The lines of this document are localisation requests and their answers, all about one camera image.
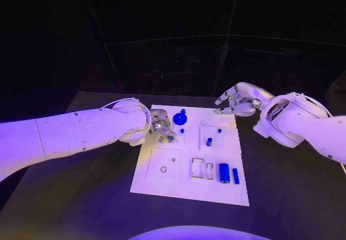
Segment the peg board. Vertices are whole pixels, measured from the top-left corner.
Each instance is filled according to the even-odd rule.
[[[249,206],[235,115],[214,115],[213,108],[200,107],[152,105],[151,109],[167,111],[170,128],[177,138],[173,142],[167,142],[165,136],[160,139],[160,134],[145,138],[129,192]],[[187,122],[175,125],[173,116],[181,109],[186,110]],[[207,138],[211,138],[210,147],[204,143]],[[193,159],[203,161],[203,178],[191,177]],[[219,181],[220,163],[229,165],[227,184]],[[207,179],[207,164],[211,164],[211,179]],[[233,168],[237,169],[239,184],[233,181]]]

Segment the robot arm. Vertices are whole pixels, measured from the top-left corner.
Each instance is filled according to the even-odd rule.
[[[116,140],[137,146],[152,132],[175,136],[164,110],[148,110],[134,98],[109,104],[96,109],[0,124],[0,181],[23,167],[95,149]]]
[[[325,107],[302,94],[273,97],[255,85],[239,82],[220,95],[214,104],[229,101],[214,114],[250,116],[261,110],[253,130],[281,145],[294,148],[304,140],[327,158],[346,164],[346,116],[333,117]]]

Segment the blue battery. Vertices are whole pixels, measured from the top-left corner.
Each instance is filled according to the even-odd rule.
[[[237,176],[237,170],[236,168],[232,169],[232,177],[233,177],[233,183],[239,184],[239,176]]]
[[[206,141],[206,146],[207,146],[207,147],[211,146],[211,141],[213,141],[213,139],[209,137],[209,138],[207,138],[207,141]]]
[[[219,167],[219,182],[222,184],[229,184],[229,165],[226,163],[220,163]]]

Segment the black background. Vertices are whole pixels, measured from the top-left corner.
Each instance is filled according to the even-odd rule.
[[[1,2],[1,122],[62,113],[77,91],[216,97],[245,81],[324,102],[344,66],[341,0]]]

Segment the dark gray table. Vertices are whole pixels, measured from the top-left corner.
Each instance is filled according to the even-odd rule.
[[[79,92],[67,112],[128,94]],[[134,95],[151,104],[214,108],[213,98]],[[1,239],[128,239],[158,228],[200,225],[273,240],[346,239],[346,176],[307,142],[294,149],[236,117],[249,207],[129,193],[139,146],[115,142],[33,165],[0,213]]]

